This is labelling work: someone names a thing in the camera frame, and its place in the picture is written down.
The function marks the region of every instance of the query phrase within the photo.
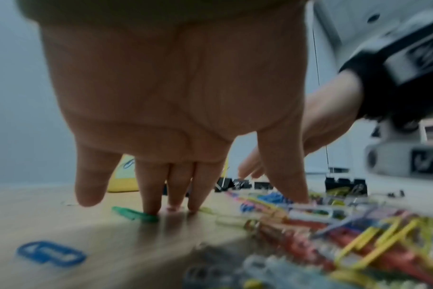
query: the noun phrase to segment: wooden table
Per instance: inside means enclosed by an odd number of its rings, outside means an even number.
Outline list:
[[[163,207],[167,199],[163,198]],[[243,230],[219,226],[215,216],[161,212],[159,223],[130,221],[112,206],[141,210],[139,193],[107,194],[101,204],[82,208],[71,186],[0,189],[0,288],[180,288],[190,254],[199,242],[223,244]],[[234,212],[238,204],[212,193],[204,206]],[[69,269],[16,256],[22,244],[51,240],[85,252]]]

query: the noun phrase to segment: ceiling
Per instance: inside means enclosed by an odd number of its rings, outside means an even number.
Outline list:
[[[393,20],[433,7],[433,0],[319,0],[315,6],[334,43],[349,42]],[[368,23],[373,17],[378,20]]]

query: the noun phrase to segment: pile of paper clips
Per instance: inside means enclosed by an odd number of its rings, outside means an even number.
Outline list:
[[[204,246],[213,265],[190,268],[185,288],[433,288],[433,218],[367,201],[299,205],[275,193],[227,195],[243,213],[217,214],[217,222],[243,227],[272,251],[245,258]]]

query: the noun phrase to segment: finger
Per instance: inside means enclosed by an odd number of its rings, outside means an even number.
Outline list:
[[[136,177],[145,213],[156,215],[161,209],[161,198],[168,173],[168,163],[156,164],[136,159]]]
[[[258,132],[258,147],[272,184],[295,202],[307,203],[307,183],[301,137],[303,107]]]
[[[102,201],[121,156],[77,143],[75,195],[80,205],[91,207]]]
[[[193,177],[194,163],[172,164],[167,177],[167,200],[169,208],[177,210],[185,198],[191,178]]]
[[[261,167],[261,158],[259,157],[258,146],[256,146],[248,157],[239,165],[238,176],[241,179],[245,179],[257,168]]]
[[[261,166],[257,168],[252,174],[251,177],[254,179],[260,178],[262,175],[264,175],[264,168]]]
[[[188,209],[196,212],[213,190],[221,176],[225,161],[217,163],[196,163],[193,176],[193,189],[188,198]]]
[[[311,137],[304,142],[304,154],[307,156],[320,148],[327,146],[339,137],[344,135],[350,128],[347,126],[341,126],[334,130],[320,134],[318,136]]]

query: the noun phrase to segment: human hand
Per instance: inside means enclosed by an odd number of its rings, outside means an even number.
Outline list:
[[[315,152],[345,134],[358,114],[363,101],[359,78],[343,71],[319,91],[306,98],[302,122],[304,154]],[[239,177],[259,178],[265,168],[256,147],[239,166]]]
[[[136,159],[146,213],[159,211],[166,180],[172,209],[193,180],[188,208],[196,211],[235,137],[252,131],[272,183],[306,200],[302,2],[180,27],[42,25],[41,34],[75,136],[81,205],[101,202],[126,153]]]

